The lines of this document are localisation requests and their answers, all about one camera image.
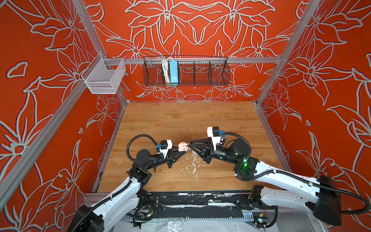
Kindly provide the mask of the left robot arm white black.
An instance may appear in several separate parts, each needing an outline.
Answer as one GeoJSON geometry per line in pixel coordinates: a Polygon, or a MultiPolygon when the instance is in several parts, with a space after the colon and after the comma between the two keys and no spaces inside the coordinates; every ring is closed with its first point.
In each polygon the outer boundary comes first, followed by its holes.
{"type": "Polygon", "coordinates": [[[163,164],[171,168],[188,150],[186,142],[174,146],[171,140],[157,143],[147,134],[133,137],[126,148],[127,157],[133,162],[132,167],[127,171],[127,178],[99,202],[92,206],[82,205],[76,211],[68,231],[110,232],[125,216],[130,216],[134,220],[151,220],[156,208],[152,203],[146,203],[147,192],[144,190],[144,186],[152,176],[150,170],[155,170],[163,164]],[[140,150],[135,158],[130,155],[131,144],[141,137],[153,142],[156,147],[154,155],[146,149],[140,150]]]}

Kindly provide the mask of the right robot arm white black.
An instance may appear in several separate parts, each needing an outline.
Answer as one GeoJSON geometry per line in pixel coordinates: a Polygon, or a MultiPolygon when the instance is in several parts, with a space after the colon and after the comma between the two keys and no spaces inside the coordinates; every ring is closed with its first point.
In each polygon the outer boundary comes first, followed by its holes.
{"type": "Polygon", "coordinates": [[[336,188],[326,176],[300,176],[253,158],[250,144],[236,133],[212,133],[207,139],[190,141],[186,147],[207,163],[217,159],[233,164],[234,175],[240,181],[259,181],[279,187],[274,190],[254,186],[249,197],[252,202],[312,213],[333,226],[342,225],[342,215],[364,214],[371,209],[369,200],[336,188]]]}

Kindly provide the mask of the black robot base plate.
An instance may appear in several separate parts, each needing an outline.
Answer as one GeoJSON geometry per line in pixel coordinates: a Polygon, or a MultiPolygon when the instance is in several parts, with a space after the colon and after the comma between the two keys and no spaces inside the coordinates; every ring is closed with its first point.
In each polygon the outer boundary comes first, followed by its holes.
{"type": "Polygon", "coordinates": [[[155,218],[235,217],[243,212],[273,218],[275,207],[250,201],[250,193],[251,190],[148,192],[140,205],[153,204],[155,218]]]}

